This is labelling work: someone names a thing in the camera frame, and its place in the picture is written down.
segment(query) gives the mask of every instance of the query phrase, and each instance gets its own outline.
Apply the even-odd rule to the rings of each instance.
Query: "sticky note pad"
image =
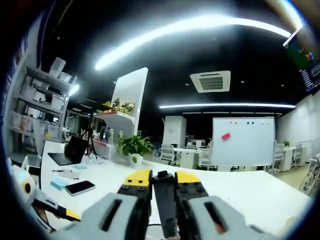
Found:
[[[228,132],[227,134],[223,135],[221,138],[222,140],[227,140],[231,137],[230,133]]]
[[[84,164],[77,164],[77,165],[74,165],[73,167],[76,169],[86,169],[87,168],[87,166]]]
[[[68,183],[66,183],[65,181],[63,181],[63,180],[60,179],[60,178],[56,178],[56,179],[52,180],[52,181],[50,182],[50,184],[51,184],[52,186],[54,186],[56,189],[59,189],[59,190],[64,189],[65,186],[68,185]]]

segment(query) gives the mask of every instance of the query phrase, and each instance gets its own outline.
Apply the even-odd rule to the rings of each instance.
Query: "white pot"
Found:
[[[138,153],[129,154],[130,165],[133,166],[134,168],[138,168],[139,166],[141,166],[143,159],[144,158]]]

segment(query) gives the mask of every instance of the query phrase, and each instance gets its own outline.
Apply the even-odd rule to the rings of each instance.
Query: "green plant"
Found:
[[[285,147],[290,147],[290,142],[289,141],[284,141],[283,143],[284,143]]]
[[[146,153],[150,153],[155,146],[150,142],[149,137],[132,136],[128,138],[120,138],[118,141],[118,151],[122,150],[123,155],[128,156],[129,154],[139,154],[144,156]],[[132,157],[132,161],[136,164],[137,158]]]

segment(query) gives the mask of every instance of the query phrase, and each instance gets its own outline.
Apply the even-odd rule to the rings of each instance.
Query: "monitor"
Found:
[[[306,25],[283,44],[300,72],[307,92],[320,85],[320,38]]]

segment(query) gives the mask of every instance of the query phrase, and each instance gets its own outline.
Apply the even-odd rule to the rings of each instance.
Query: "ceiling air conditioner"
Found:
[[[190,75],[198,93],[229,92],[230,77],[230,71],[211,71]]]

